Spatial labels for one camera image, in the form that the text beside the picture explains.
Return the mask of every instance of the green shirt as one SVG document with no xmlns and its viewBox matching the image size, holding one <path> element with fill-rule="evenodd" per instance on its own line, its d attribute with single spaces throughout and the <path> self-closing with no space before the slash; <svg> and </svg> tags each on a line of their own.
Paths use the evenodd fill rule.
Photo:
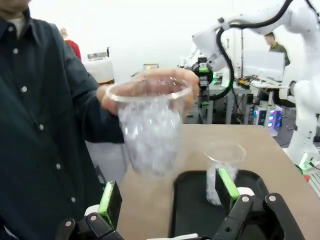
<svg viewBox="0 0 320 240">
<path fill-rule="evenodd" d="M 288 53 L 284 46 L 276 43 L 274 47 L 270 47 L 269 52 L 284 53 L 284 66 L 286 67 L 290 64 Z"/>
<path fill-rule="evenodd" d="M 103 194 L 85 140 L 124 139 L 57 27 L 24 15 L 19 40 L 0 18 L 0 239 L 4 224 L 19 240 L 53 240 Z"/>
</svg>

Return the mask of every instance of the plastic cup on tray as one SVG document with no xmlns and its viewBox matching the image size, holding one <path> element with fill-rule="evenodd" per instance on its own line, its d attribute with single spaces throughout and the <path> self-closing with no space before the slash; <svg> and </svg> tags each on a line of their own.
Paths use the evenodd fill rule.
<svg viewBox="0 0 320 240">
<path fill-rule="evenodd" d="M 166 177 L 175 172 L 186 100 L 191 94 L 192 87 L 174 77 L 141 76 L 106 90 L 117 103 L 135 172 L 147 177 Z"/>
<path fill-rule="evenodd" d="M 206 147 L 204 154 L 210 161 L 206 171 L 206 198 L 209 203 L 219 206 L 221 202 L 215 189 L 216 169 L 226 169 L 235 180 L 240 164 L 246 159 L 246 151 L 232 141 L 215 141 Z"/>
</svg>

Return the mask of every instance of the person in red shirt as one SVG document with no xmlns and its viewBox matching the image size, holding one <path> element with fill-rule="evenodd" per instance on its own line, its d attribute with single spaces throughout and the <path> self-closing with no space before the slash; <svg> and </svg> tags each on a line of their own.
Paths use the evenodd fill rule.
<svg viewBox="0 0 320 240">
<path fill-rule="evenodd" d="M 68 39 L 68 32 L 67 29 L 65 28 L 61 28 L 60 29 L 60 33 L 63 37 L 63 40 L 70 45 L 70 47 L 73 49 L 75 55 L 80 59 L 81 61 L 81 54 L 80 54 L 80 49 L 78 44 L 76 44 L 74 41 L 71 41 L 70 39 Z"/>
</svg>

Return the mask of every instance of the black tray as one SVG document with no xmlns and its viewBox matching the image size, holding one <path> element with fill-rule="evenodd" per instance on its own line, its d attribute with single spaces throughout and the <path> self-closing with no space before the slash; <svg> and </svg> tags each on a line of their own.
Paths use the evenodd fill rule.
<svg viewBox="0 0 320 240">
<path fill-rule="evenodd" d="M 239 170 L 235 185 L 251 188 L 259 198 L 269 192 L 262 178 L 252 171 Z M 174 182 L 174 198 L 169 237 L 199 234 L 213 238 L 226 217 L 222 206 L 214 206 L 207 201 L 207 172 L 186 171 Z M 247 226 L 242 240 L 266 239 L 257 226 Z"/>
</svg>

